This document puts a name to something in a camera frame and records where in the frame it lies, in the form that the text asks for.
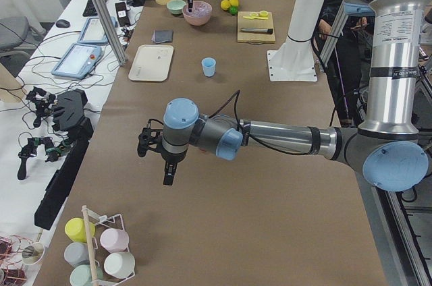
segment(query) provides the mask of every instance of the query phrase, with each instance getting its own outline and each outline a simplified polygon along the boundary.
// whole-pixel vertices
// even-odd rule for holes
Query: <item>warning label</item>
[[[375,20],[373,46],[393,43],[418,44],[423,11],[399,11],[378,16]]]

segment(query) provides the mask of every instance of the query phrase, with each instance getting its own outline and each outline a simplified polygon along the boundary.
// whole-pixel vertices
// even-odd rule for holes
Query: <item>white table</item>
[[[107,7],[111,16],[116,16],[114,4],[118,1],[107,0]],[[53,26],[45,38],[71,31],[81,31],[87,19],[82,16],[86,2],[87,0],[71,0],[59,17],[59,19],[69,21],[70,27],[57,28]],[[139,18],[141,11],[142,7],[130,8],[128,16],[131,23],[134,23]],[[121,28],[117,28],[117,33],[122,34]],[[42,42],[32,57],[42,55],[62,57],[70,45],[77,41],[78,36],[79,33],[69,33]],[[33,86],[37,86],[52,94],[59,94],[67,89],[83,89],[88,99],[88,103],[84,108],[91,110],[84,111],[84,113],[91,120],[93,128],[95,128],[99,120],[98,112],[101,111],[107,99],[118,68],[118,62],[111,51],[111,47],[107,45],[102,49],[105,52],[96,69],[92,72],[93,76],[83,80],[69,80],[51,75],[51,70],[58,62],[57,59],[37,58],[30,60],[19,75],[25,83],[24,89],[29,92],[33,89]],[[30,105],[30,108],[35,110],[34,105]],[[53,135],[52,117],[43,121],[40,127],[33,128],[32,123],[35,115],[34,113],[27,114],[29,111],[29,108],[24,107],[23,103],[8,104],[0,101],[0,169],[2,172],[0,176],[0,191],[2,193],[0,196],[0,236],[16,234],[34,240],[40,231],[34,225],[34,212],[45,195],[47,184],[50,182],[54,172],[63,164],[65,156],[61,157],[57,162],[46,163],[45,150],[43,146],[39,146],[37,156],[29,158],[27,161],[27,178],[23,181],[18,180],[17,173],[21,163],[18,158],[18,153],[21,151],[21,146],[18,144],[20,134],[19,140],[22,146],[27,144],[27,138],[30,137],[30,134],[34,137],[51,136],[55,145],[61,141],[61,138]],[[30,128],[23,122],[23,117]],[[51,241],[56,225],[57,221],[50,231],[43,231],[40,241],[46,246]],[[26,268],[28,280],[25,285],[33,283],[38,268],[38,266]]]

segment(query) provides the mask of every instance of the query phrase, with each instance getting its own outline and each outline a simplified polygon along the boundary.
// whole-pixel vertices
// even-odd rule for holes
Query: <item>blue joint cap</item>
[[[426,175],[429,161],[423,149],[409,141],[390,142],[372,152],[363,164],[363,176],[389,192],[402,192]]]
[[[358,16],[358,17],[375,16],[375,12],[373,11],[373,9],[369,7],[369,5],[344,2],[344,10],[345,10],[345,14],[348,16]]]
[[[198,119],[198,107],[187,98],[176,98],[168,103],[163,122],[171,129],[181,130],[193,125]]]
[[[226,131],[216,148],[216,156],[225,160],[234,160],[237,155],[238,149],[242,145],[243,135],[231,128]]]

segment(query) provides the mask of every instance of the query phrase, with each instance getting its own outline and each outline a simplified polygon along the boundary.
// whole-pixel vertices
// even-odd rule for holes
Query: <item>blue-framed tablet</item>
[[[102,48],[96,45],[74,43],[51,70],[54,76],[82,79],[92,71],[102,57]]]
[[[111,16],[113,26],[115,26],[115,18]],[[86,45],[107,45],[108,38],[105,35],[101,21],[98,17],[87,18],[86,23],[82,27],[78,43]]]

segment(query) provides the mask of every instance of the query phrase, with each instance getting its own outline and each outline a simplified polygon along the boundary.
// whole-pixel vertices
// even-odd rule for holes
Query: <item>gray chair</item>
[[[34,35],[41,35],[28,23],[28,20],[25,16],[1,18],[0,57],[21,54],[25,55],[27,58],[30,58],[30,54],[26,51],[34,51],[37,45],[37,42],[34,44],[31,42],[33,41],[32,38],[28,38],[30,31]]]

